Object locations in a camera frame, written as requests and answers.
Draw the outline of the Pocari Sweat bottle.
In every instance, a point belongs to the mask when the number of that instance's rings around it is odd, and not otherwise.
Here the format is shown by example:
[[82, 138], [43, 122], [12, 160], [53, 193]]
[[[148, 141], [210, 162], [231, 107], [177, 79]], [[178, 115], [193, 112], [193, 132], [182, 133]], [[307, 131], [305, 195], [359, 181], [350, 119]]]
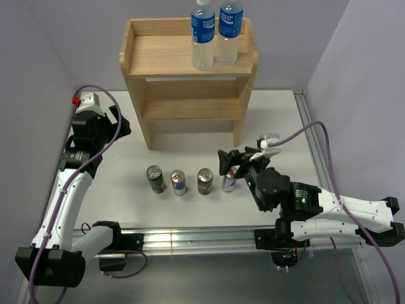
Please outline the Pocari Sweat bottle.
[[244, 8], [238, 0], [224, 1], [220, 7], [217, 60], [221, 63], [237, 61], [243, 16]]
[[197, 70], [213, 66], [213, 39], [215, 36], [215, 11], [209, 0], [196, 1], [191, 13], [192, 64]]

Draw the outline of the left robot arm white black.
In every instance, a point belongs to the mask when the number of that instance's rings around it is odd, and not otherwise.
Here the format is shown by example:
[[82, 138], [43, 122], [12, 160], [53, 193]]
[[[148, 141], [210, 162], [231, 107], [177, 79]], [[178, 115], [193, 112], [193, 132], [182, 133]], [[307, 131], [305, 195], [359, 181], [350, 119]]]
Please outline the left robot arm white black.
[[130, 124], [117, 106], [110, 106], [112, 123], [99, 106], [78, 110], [73, 133], [58, 165], [57, 185], [51, 205], [31, 245], [18, 248], [15, 261], [31, 287], [77, 287], [87, 263], [105, 251], [123, 249], [118, 222], [100, 220], [78, 241], [73, 231], [87, 190], [103, 160], [102, 154], [117, 139], [131, 133]]

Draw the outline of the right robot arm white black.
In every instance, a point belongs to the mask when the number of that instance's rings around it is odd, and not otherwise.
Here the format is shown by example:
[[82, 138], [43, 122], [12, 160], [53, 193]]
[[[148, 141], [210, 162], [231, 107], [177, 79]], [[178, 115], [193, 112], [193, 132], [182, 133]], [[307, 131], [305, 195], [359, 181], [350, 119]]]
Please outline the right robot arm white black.
[[310, 239], [364, 239], [367, 244], [391, 247], [404, 240], [404, 225], [394, 221], [398, 200], [388, 197], [367, 201], [340, 198], [326, 189], [293, 182], [269, 167], [277, 148], [246, 147], [243, 152], [218, 151], [221, 176], [236, 167], [236, 179], [244, 179], [261, 212], [279, 210], [271, 229], [256, 229], [256, 247], [262, 250], [302, 248]]

